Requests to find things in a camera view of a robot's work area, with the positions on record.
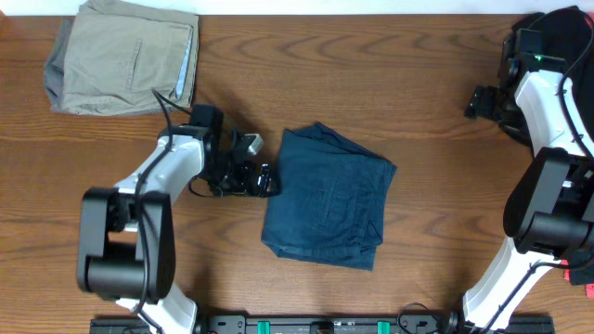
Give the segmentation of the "navy blue shorts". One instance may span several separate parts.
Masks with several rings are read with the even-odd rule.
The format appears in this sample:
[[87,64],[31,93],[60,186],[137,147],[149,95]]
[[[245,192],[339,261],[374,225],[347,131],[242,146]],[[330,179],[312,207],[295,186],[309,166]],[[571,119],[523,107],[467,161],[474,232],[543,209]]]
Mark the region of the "navy blue shorts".
[[320,122],[285,131],[262,242],[279,258],[372,270],[396,171]]

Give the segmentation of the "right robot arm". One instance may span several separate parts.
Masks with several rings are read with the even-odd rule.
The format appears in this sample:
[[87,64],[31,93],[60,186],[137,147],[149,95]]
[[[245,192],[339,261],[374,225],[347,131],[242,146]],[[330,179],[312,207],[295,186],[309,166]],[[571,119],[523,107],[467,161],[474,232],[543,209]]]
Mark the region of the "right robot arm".
[[593,141],[576,109],[571,68],[545,54],[542,32],[519,29],[504,40],[498,85],[476,87],[464,112],[495,122],[534,157],[506,202],[501,248],[462,297],[460,333],[504,332],[549,270],[593,264],[569,262],[593,246]]

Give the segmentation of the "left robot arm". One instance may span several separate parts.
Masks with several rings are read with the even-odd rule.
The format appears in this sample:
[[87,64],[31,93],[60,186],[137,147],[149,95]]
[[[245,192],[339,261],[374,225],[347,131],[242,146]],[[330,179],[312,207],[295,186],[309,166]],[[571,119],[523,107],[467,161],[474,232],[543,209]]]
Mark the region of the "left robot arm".
[[128,177],[84,193],[77,284],[140,318],[124,332],[200,331],[198,304],[174,282],[172,208],[193,181],[206,181],[217,198],[279,192],[273,167],[253,161],[263,138],[232,128],[230,146],[222,148],[224,120],[215,106],[193,106],[186,123],[166,124],[153,152]]

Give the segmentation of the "black garment pile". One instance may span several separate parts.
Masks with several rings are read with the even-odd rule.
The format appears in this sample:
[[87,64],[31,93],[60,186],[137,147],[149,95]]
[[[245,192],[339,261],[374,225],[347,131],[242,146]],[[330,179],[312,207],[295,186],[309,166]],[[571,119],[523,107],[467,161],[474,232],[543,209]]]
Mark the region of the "black garment pile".
[[576,6],[517,22],[499,79],[533,160],[512,191],[504,230],[521,254],[559,260],[572,285],[593,282],[593,20]]

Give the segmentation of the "folded khaki shorts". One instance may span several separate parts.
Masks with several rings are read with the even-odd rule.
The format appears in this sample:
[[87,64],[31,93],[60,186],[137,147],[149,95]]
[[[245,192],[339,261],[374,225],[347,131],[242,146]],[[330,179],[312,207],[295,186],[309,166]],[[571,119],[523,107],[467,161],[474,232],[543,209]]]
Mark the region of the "folded khaki shorts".
[[76,15],[64,59],[60,109],[116,116],[159,110],[160,93],[180,107],[193,99],[199,53],[196,15],[92,0]]

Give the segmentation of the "grey folded garment underneath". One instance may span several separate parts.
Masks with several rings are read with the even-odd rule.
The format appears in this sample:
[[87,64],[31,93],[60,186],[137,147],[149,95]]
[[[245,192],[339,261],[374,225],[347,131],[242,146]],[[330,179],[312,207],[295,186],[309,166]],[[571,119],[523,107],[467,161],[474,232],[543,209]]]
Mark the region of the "grey folded garment underneath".
[[61,101],[64,89],[64,64],[73,26],[72,19],[63,19],[58,35],[44,66],[44,89],[51,109],[63,112]]

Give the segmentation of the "red garment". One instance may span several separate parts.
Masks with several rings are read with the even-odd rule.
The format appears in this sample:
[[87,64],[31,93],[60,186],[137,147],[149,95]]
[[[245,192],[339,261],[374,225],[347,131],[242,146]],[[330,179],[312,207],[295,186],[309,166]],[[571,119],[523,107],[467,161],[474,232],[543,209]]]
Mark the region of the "red garment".
[[[580,12],[577,19],[571,19],[576,28],[570,37],[570,46],[577,47],[567,77],[573,82],[573,97],[579,114],[579,120],[585,126],[586,132],[593,143],[593,18]],[[593,260],[593,246],[586,254],[574,257],[570,263],[581,263],[589,258]],[[593,299],[593,265],[583,271],[568,271],[570,283],[575,286],[585,286],[587,297]]]

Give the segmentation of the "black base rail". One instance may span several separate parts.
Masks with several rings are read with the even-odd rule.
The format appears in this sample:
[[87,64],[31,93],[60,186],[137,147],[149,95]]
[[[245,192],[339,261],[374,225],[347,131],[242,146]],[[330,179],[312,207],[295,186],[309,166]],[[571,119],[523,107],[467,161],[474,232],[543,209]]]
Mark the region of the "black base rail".
[[[306,318],[306,317],[245,317],[219,315],[198,320],[192,333],[200,334],[396,334],[396,333],[480,333],[479,328],[459,325],[451,315],[403,314],[396,318]],[[140,319],[99,318],[90,321],[89,333],[151,333],[149,325]],[[554,334],[549,316],[513,316],[503,330],[486,333]]]

